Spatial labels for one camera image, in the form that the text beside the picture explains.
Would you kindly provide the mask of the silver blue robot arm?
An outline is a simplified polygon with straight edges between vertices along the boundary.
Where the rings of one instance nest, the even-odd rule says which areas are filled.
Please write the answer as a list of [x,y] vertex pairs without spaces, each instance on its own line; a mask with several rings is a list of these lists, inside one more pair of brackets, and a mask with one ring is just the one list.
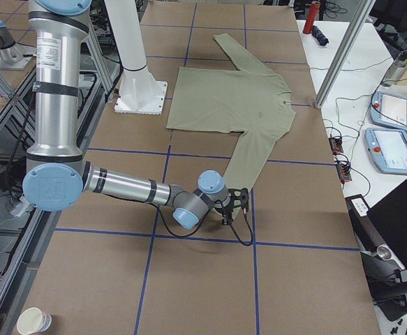
[[185,229],[199,224],[211,210],[231,224],[236,211],[249,210],[246,188],[228,188],[213,170],[203,172],[188,192],[96,167],[77,146],[80,46],[89,35],[89,1],[30,1],[29,22],[36,31],[36,134],[27,150],[22,187],[28,202],[44,211],[72,206],[85,191],[173,208]]
[[24,70],[36,54],[36,47],[18,45],[3,21],[0,20],[0,69]]

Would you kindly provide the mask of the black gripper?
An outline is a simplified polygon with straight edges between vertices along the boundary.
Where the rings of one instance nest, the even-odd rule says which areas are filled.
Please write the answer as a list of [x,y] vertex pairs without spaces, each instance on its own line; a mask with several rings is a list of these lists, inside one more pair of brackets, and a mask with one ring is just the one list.
[[[249,212],[249,190],[247,188],[229,188],[228,189],[230,201],[228,209],[233,213],[236,209],[240,209],[243,214]],[[232,215],[230,212],[222,213],[222,224],[231,225],[232,224]]]

